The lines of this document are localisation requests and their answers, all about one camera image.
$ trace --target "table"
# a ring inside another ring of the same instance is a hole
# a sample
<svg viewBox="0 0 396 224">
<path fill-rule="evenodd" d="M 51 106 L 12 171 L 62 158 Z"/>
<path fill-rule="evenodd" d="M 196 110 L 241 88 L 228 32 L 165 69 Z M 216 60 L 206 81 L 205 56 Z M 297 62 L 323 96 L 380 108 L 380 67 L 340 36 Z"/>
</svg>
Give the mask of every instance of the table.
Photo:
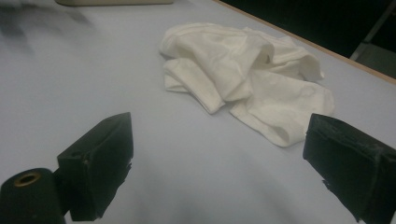
<svg viewBox="0 0 396 224">
<path fill-rule="evenodd" d="M 0 182 L 58 165 L 56 156 L 100 120 L 130 111 L 131 173 L 95 223 L 356 223 L 303 160 L 222 108 L 166 91 L 158 47 L 186 22 L 284 34 L 214 1 L 173 5 L 57 6 L 0 35 Z M 296 39 L 321 62 L 334 116 L 396 147 L 396 86 Z"/>
</svg>

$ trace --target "crumpled white towel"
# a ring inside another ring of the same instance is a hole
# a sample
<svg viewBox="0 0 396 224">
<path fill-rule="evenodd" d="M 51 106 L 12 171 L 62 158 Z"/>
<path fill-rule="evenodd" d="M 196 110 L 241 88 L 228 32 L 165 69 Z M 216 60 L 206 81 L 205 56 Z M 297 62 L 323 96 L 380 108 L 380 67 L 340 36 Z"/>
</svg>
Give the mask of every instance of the crumpled white towel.
<svg viewBox="0 0 396 224">
<path fill-rule="evenodd" d="M 193 94 L 210 114 L 227 102 L 231 113 L 272 143 L 303 141 L 312 113 L 334 111 L 318 60 L 291 38 L 248 28 L 193 23 L 169 29 L 160 52 L 165 88 Z"/>
</svg>

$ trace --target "black plastic piece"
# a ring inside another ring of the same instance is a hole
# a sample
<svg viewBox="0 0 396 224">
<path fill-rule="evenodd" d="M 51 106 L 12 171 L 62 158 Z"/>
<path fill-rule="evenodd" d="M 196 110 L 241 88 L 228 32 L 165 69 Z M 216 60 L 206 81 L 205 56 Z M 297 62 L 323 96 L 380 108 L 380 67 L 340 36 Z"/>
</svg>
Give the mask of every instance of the black plastic piece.
<svg viewBox="0 0 396 224">
<path fill-rule="evenodd" d="M 64 224 L 102 217 L 131 169 L 130 113 L 102 120 L 58 156 L 59 169 L 22 172 L 0 191 L 0 224 Z"/>
<path fill-rule="evenodd" d="M 396 151 L 339 119 L 313 114 L 304 159 L 359 221 L 390 223 L 396 210 Z"/>
<path fill-rule="evenodd" d="M 55 174 L 74 191 L 65 195 L 77 196 L 63 200 L 71 203 L 74 221 L 103 216 L 131 168 L 132 148 L 130 114 L 125 113 L 102 120 L 58 156 Z"/>
</svg>

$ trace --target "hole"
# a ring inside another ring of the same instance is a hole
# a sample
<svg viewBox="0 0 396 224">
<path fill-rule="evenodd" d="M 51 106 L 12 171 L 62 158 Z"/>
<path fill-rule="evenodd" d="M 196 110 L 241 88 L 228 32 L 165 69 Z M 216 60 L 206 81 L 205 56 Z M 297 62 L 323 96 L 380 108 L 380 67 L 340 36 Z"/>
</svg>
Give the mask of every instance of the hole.
<svg viewBox="0 0 396 224">
<path fill-rule="evenodd" d="M 24 187 L 31 185 L 35 183 L 40 178 L 40 176 L 41 175 L 38 172 L 31 172 L 25 175 L 21 175 L 15 180 L 14 185 L 15 187 Z"/>
<path fill-rule="evenodd" d="M 77 156 L 81 156 L 81 152 L 80 151 L 75 151 L 72 153 L 72 157 L 77 157 Z"/>
</svg>

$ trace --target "white fabric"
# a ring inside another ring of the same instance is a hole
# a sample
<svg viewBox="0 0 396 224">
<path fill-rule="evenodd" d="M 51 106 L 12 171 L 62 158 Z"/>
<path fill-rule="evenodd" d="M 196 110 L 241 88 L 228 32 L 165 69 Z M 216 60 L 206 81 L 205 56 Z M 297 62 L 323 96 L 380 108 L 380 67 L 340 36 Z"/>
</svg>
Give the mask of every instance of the white fabric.
<svg viewBox="0 0 396 224">
<path fill-rule="evenodd" d="M 332 93 L 313 83 L 324 78 L 318 60 L 288 36 L 193 23 L 169 29 L 160 51 L 175 58 L 167 90 L 190 92 L 210 114 L 235 102 L 231 113 L 278 146 L 303 141 L 312 113 L 334 111 Z"/>
</svg>

